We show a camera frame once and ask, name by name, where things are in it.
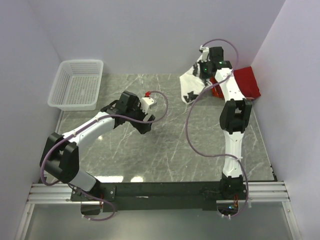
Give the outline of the white t shirt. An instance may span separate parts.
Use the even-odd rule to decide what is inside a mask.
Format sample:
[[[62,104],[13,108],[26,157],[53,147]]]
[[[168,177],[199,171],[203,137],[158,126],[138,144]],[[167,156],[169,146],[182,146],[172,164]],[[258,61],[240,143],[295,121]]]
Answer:
[[[212,86],[210,79],[202,80],[200,78],[200,57],[179,77],[181,99],[185,104],[191,104],[198,95],[204,90]]]

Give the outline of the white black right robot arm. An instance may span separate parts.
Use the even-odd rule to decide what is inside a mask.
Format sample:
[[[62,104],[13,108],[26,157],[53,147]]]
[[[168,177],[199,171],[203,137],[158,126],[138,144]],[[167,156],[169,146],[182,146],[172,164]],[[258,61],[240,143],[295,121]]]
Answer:
[[[252,103],[241,92],[232,65],[224,60],[221,46],[200,46],[199,77],[201,80],[213,78],[221,89],[224,107],[219,117],[220,128],[225,137],[225,162],[220,180],[219,193],[226,200],[242,193],[244,174],[241,168],[242,142],[249,124]]]

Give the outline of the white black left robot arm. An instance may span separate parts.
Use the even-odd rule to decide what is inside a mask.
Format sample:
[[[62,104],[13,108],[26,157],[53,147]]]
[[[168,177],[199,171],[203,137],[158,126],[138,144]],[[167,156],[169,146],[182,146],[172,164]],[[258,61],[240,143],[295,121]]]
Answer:
[[[101,135],[129,122],[140,134],[151,130],[154,115],[148,111],[156,100],[146,94],[139,98],[124,91],[118,100],[103,107],[92,119],[64,134],[52,133],[46,141],[40,160],[42,172],[47,172],[64,184],[82,189],[88,201],[94,201],[103,194],[100,181],[80,169],[81,151]]]

